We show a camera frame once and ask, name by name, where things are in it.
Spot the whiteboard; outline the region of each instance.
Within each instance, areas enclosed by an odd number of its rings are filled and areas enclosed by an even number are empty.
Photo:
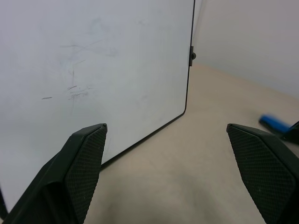
[[[10,211],[77,130],[103,162],[185,111],[193,0],[3,0],[0,187]]]

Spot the floor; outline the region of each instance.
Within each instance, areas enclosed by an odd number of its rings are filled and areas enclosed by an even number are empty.
[[[299,101],[194,65],[185,115],[101,172],[85,224],[264,224],[226,125],[261,128],[265,112],[295,123]]]

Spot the white wall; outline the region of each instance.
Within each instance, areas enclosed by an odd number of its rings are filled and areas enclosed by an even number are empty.
[[[203,0],[195,62],[299,98],[298,9],[298,0]]]

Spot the blue object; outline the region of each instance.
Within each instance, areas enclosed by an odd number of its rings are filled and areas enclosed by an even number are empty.
[[[266,125],[268,128],[272,129],[273,131],[281,134],[287,133],[291,128],[291,125],[269,114],[265,114],[261,116],[259,122]]]

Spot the beige carpet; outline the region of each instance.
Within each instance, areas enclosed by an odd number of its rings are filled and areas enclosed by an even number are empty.
[[[228,123],[299,120],[299,101],[208,67],[191,68],[183,117],[100,174],[85,224],[264,224],[242,183]]]

